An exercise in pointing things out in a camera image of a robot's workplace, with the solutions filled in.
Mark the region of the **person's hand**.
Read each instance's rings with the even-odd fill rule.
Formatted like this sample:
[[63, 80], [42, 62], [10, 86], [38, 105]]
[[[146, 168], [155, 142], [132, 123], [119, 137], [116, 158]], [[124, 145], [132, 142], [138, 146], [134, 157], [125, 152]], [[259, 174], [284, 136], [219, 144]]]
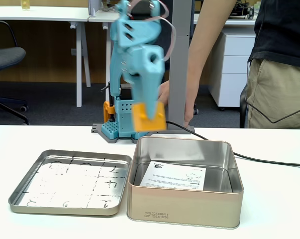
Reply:
[[[167, 106], [169, 102], [169, 86], [169, 81], [166, 81], [159, 86], [158, 101], [162, 102], [165, 106]], [[194, 116], [194, 104], [198, 94], [198, 89], [198, 82], [187, 80], [184, 127], [189, 125]]]

